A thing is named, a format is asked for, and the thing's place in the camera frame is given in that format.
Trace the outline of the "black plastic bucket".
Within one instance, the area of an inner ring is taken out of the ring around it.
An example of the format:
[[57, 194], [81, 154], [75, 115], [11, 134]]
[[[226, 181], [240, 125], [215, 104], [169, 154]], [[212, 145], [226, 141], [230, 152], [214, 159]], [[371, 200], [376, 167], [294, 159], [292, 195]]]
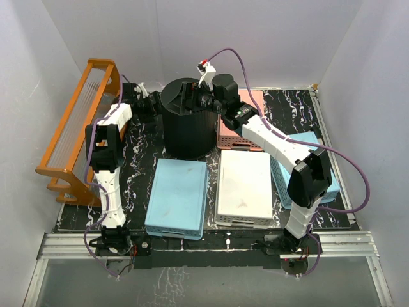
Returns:
[[[173, 81], [191, 81], [193, 78], [180, 78]], [[162, 122], [164, 146], [167, 154], [177, 159], [196, 160], [211, 152], [216, 142], [215, 122], [217, 115], [199, 111], [190, 115], [176, 115], [164, 108], [164, 89], [160, 94], [162, 103]]]

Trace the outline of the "pink perforated plastic basket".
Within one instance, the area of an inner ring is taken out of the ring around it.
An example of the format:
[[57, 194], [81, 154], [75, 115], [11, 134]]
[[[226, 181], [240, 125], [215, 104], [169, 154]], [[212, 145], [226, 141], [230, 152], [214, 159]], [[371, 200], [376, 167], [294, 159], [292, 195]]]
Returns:
[[[261, 90], [251, 90], [252, 96], [256, 104], [261, 108], [264, 114], [264, 99]], [[221, 150], [250, 150], [255, 152], [262, 152], [263, 150], [251, 141], [240, 137], [237, 133], [229, 130], [222, 122], [221, 117], [218, 116], [217, 123], [217, 148]]]

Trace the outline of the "small blue perforated basket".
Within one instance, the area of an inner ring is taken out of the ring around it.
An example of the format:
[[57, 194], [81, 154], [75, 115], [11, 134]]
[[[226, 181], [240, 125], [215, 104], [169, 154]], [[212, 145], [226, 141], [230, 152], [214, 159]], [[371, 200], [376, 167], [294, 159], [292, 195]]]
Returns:
[[151, 236], [203, 236], [208, 167], [202, 161], [159, 159], [144, 225]]

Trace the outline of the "white perforated plastic basket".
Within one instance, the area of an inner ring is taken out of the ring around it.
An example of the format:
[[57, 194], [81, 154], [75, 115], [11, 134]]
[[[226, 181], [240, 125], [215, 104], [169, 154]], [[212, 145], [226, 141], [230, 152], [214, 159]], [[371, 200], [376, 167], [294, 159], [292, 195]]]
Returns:
[[215, 223], [267, 229], [273, 218], [270, 155], [222, 150], [217, 179]]

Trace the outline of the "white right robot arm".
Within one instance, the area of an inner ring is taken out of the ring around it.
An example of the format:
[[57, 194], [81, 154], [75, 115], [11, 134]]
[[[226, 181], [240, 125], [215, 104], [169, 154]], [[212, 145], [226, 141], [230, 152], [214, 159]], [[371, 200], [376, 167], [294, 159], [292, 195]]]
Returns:
[[244, 102], [229, 74], [218, 74], [207, 84], [181, 78], [167, 84], [160, 95], [163, 109], [178, 115], [209, 111], [224, 125], [253, 142], [281, 163], [290, 174], [287, 192], [292, 200], [283, 234], [265, 246], [271, 250], [301, 253], [312, 237], [312, 225], [322, 197], [332, 184], [330, 159], [325, 149], [312, 149], [291, 139], [268, 123], [257, 104]]

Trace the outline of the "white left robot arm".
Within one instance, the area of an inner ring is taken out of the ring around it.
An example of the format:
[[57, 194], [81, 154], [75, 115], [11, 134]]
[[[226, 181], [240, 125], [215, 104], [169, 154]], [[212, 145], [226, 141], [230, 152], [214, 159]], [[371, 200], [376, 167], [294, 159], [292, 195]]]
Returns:
[[144, 83], [125, 81], [108, 112], [86, 126], [86, 170], [91, 168], [96, 180], [86, 183], [100, 192], [102, 208], [101, 236], [91, 240], [90, 246], [118, 255], [131, 250], [132, 239], [125, 225], [120, 193], [120, 171], [125, 160], [121, 131], [130, 120], [151, 122], [159, 112], [157, 93], [150, 95]]

